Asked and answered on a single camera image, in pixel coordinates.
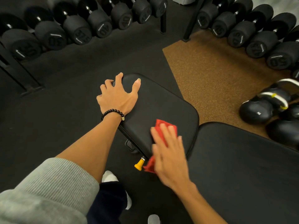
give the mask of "speckled brown rubber mat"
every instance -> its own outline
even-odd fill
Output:
[[[269,69],[264,58],[251,59],[244,48],[230,47],[226,38],[216,38],[209,30],[163,52],[184,99],[197,109],[200,124],[218,121],[267,137],[264,126],[244,123],[238,110],[265,87],[288,78],[289,71]]]

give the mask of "yellow knob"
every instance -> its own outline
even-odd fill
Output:
[[[134,165],[134,167],[137,169],[137,170],[142,170],[142,166],[144,164],[144,161],[145,161],[145,158],[144,156],[141,157],[140,161]]]

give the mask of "black beaded bracelet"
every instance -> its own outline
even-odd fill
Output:
[[[101,118],[102,121],[103,121],[104,117],[111,112],[116,112],[121,115],[121,123],[123,123],[125,121],[125,115],[121,111],[116,110],[116,109],[109,109],[108,111],[104,112],[104,114],[102,115],[102,118]]]

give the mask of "gray shoe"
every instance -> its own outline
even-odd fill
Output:
[[[147,219],[147,224],[161,224],[160,218],[158,215],[150,215]]]

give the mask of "ribbed cuff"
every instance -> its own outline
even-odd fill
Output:
[[[61,158],[50,158],[33,170],[17,187],[87,214],[99,183],[77,164]]]

